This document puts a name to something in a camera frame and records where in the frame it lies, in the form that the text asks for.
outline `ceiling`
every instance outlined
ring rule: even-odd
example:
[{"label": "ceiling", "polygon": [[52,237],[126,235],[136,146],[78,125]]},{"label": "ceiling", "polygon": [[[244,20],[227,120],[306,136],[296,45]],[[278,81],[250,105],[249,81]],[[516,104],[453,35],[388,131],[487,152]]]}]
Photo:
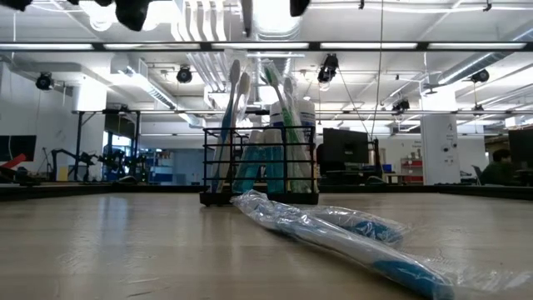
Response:
[{"label": "ceiling", "polygon": [[[279,1],[272,0],[270,14],[272,20],[282,22],[282,15],[288,15],[276,7]],[[302,41],[502,41],[506,40],[517,28],[533,28],[529,0],[493,0],[494,8],[482,12],[485,1],[481,0],[385,0],[381,11],[381,1],[366,0],[366,7],[358,9],[358,1],[312,1],[311,6],[301,18],[296,40]],[[99,32],[92,28],[90,17],[65,1],[34,0],[34,4],[24,13],[0,7],[0,40],[4,42],[148,42],[175,41],[171,25],[165,23],[169,18],[166,6],[173,1],[158,1],[162,22],[151,31],[132,32],[114,23],[108,30]],[[202,1],[198,0],[199,23],[202,31]],[[224,1],[224,31],[230,41],[244,41],[242,34],[241,9],[237,0]],[[438,9],[479,8],[469,12],[438,11]],[[293,58],[292,75],[297,80],[298,97],[309,96],[313,102],[320,99],[321,109],[350,108],[351,100],[360,109],[374,109],[376,104],[390,108],[399,97],[389,95],[410,80],[423,78],[426,73],[440,73],[474,55],[473,52],[339,52],[341,74],[337,73],[329,90],[319,92],[315,71],[322,64],[326,53],[302,52]],[[32,63],[80,63],[98,73],[115,88],[109,93],[109,102],[127,103],[131,108],[153,109],[154,101],[139,87],[121,82],[109,74],[111,53],[17,53],[15,62]],[[175,98],[183,108],[209,109],[203,101],[205,83],[198,76],[194,66],[193,81],[178,84],[177,70],[183,64],[192,64],[183,52],[141,52],[129,54],[131,62],[142,59],[149,67],[148,76],[161,86],[165,93]],[[477,99],[482,102],[512,93],[530,84],[533,75],[533,52],[514,53],[496,62],[487,71],[491,79],[476,85],[471,82],[456,82],[459,108],[472,108]],[[402,96],[410,99],[411,107],[418,107],[420,91],[418,82],[405,88]],[[497,102],[490,109],[509,109],[517,105],[528,108],[533,105],[533,89],[505,101]],[[335,116],[323,116],[325,119]],[[152,120],[168,122],[168,117],[150,116]]]}]

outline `wooden table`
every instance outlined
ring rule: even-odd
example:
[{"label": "wooden table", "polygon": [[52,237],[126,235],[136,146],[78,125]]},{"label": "wooden table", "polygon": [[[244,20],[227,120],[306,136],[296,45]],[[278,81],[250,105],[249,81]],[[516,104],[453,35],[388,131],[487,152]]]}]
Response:
[{"label": "wooden table", "polygon": [[[533,203],[440,194],[322,195],[421,228],[406,250],[533,269]],[[196,194],[0,202],[0,299],[419,299],[344,258]],[[508,299],[526,299],[517,290]]]}]

